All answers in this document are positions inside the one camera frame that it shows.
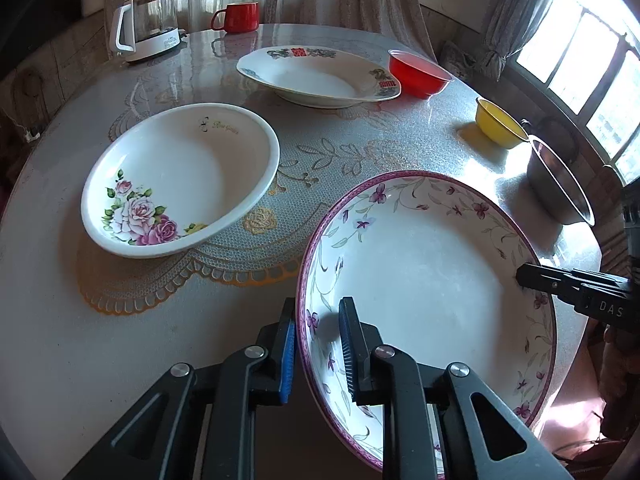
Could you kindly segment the right hand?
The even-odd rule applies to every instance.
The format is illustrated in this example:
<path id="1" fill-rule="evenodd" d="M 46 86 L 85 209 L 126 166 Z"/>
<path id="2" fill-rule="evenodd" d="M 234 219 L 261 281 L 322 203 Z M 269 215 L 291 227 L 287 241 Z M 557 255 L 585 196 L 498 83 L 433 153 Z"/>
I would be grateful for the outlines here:
<path id="1" fill-rule="evenodd" d="M 628 438 L 639 425 L 639 337 L 608 326 L 599 376 L 605 402 L 601 432 L 614 440 Z"/>

